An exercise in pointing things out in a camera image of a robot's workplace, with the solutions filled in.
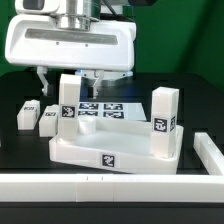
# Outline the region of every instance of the white tray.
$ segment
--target white tray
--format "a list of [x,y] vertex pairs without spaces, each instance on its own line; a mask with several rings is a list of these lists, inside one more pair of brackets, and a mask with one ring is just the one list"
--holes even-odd
[[176,128],[176,148],[171,158],[150,155],[150,122],[96,118],[93,134],[78,133],[75,144],[49,142],[55,162],[125,173],[176,174],[183,127]]

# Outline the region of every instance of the white foam block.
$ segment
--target white foam block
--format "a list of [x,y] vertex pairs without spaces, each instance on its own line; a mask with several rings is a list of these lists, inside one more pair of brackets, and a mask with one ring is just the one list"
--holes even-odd
[[58,140],[75,142],[78,131],[78,105],[81,77],[61,75],[59,90]]
[[224,175],[224,156],[207,133],[195,133],[193,147],[210,175]]
[[57,134],[58,114],[58,105],[46,107],[39,122],[40,137],[54,137]]
[[150,154],[160,158],[173,156],[179,90],[159,87],[152,94],[152,134]]
[[26,101],[17,115],[18,130],[33,130],[40,116],[40,102]]
[[76,201],[113,201],[113,175],[78,174]]

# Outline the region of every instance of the tall white block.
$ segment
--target tall white block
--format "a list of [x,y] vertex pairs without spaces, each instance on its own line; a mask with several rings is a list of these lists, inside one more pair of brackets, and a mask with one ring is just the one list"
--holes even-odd
[[152,94],[150,154],[160,158],[173,156],[176,145],[176,121],[179,90],[159,87]]
[[17,115],[18,130],[33,130],[40,116],[40,101],[26,101]]
[[57,134],[58,114],[58,105],[46,107],[39,122],[40,137],[54,137]]
[[78,105],[81,76],[61,75],[59,89],[58,141],[75,142],[78,131]]

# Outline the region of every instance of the black table surface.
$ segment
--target black table surface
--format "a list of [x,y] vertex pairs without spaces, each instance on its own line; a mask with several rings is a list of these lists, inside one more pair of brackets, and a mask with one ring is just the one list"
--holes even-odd
[[[44,97],[35,72],[12,72],[0,78],[0,173],[111,173],[99,169],[60,164],[49,160],[49,138],[33,131],[18,131],[17,114],[27,100],[40,100],[41,113],[58,103],[59,73],[49,73],[54,96]],[[224,94],[193,74],[137,74],[117,87],[102,87],[97,99],[82,102],[140,102],[151,117],[152,90],[180,90],[178,121],[184,127],[177,174],[207,175],[193,149],[194,133],[207,132],[224,151]],[[0,203],[0,223],[223,223],[224,204],[214,203]]]

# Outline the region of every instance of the white edge rail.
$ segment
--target white edge rail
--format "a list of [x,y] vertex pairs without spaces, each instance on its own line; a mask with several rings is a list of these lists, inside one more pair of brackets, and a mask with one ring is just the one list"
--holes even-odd
[[224,202],[209,175],[0,174],[0,202]]

